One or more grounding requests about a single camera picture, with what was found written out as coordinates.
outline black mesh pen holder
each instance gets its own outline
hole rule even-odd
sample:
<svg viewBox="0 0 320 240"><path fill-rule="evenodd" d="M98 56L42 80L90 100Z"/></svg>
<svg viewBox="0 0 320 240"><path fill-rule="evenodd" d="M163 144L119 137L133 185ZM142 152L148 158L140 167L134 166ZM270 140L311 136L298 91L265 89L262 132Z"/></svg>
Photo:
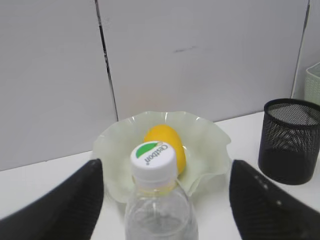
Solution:
<svg viewBox="0 0 320 240"><path fill-rule="evenodd" d="M320 106L276 99L264 106L258 165L271 179L288 185L308 182L320 149Z"/></svg>

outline black object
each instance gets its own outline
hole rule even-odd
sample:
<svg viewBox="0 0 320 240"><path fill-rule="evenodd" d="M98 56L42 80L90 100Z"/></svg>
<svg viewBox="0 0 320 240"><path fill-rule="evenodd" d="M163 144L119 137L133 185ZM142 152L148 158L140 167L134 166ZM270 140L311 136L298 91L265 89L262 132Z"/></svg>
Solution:
<svg viewBox="0 0 320 240"><path fill-rule="evenodd" d="M229 200L243 240L320 240L320 214L243 160L232 164Z"/></svg>
<svg viewBox="0 0 320 240"><path fill-rule="evenodd" d="M1 240L89 240L104 197L102 164L91 160L54 190L0 221Z"/></svg>
<svg viewBox="0 0 320 240"><path fill-rule="evenodd" d="M308 182L320 148L320 106L297 99L276 99L264 106L258 165L283 184Z"/></svg>

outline yellow egg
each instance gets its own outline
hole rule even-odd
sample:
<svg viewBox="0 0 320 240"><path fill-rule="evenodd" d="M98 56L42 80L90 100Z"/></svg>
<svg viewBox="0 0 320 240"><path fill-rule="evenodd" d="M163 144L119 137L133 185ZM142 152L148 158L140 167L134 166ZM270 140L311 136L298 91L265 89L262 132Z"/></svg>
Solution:
<svg viewBox="0 0 320 240"><path fill-rule="evenodd" d="M175 150L178 174L184 171L186 167L185 150L178 133L172 127L165 124L156 125L148 131L143 141L162 141L170 144Z"/></svg>

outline white table surface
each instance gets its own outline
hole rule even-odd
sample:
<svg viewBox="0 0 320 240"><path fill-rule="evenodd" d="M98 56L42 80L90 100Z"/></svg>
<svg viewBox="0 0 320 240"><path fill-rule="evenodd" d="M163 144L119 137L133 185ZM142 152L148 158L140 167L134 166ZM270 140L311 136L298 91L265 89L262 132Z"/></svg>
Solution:
<svg viewBox="0 0 320 240"><path fill-rule="evenodd" d="M228 153L231 159L246 160L258 169L258 153L263 112L217 122L231 138ZM0 219L30 204L52 190L84 165L91 152L62 157L33 165L0 171ZM306 184L289 186L277 183L282 189L320 211L320 164ZM207 189L192 196L199 239L240 240L229 203L229 176L212 179ZM125 239L124 205L105 197L92 240Z"/></svg>

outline bottle cap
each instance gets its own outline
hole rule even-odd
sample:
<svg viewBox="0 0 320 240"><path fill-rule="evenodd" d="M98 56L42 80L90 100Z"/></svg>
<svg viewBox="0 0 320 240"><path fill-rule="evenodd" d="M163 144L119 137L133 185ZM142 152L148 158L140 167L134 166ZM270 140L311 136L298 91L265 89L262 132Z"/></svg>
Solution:
<svg viewBox="0 0 320 240"><path fill-rule="evenodd" d="M135 183L144 188L165 186L178 176L175 149L163 141L148 141L131 153Z"/></svg>

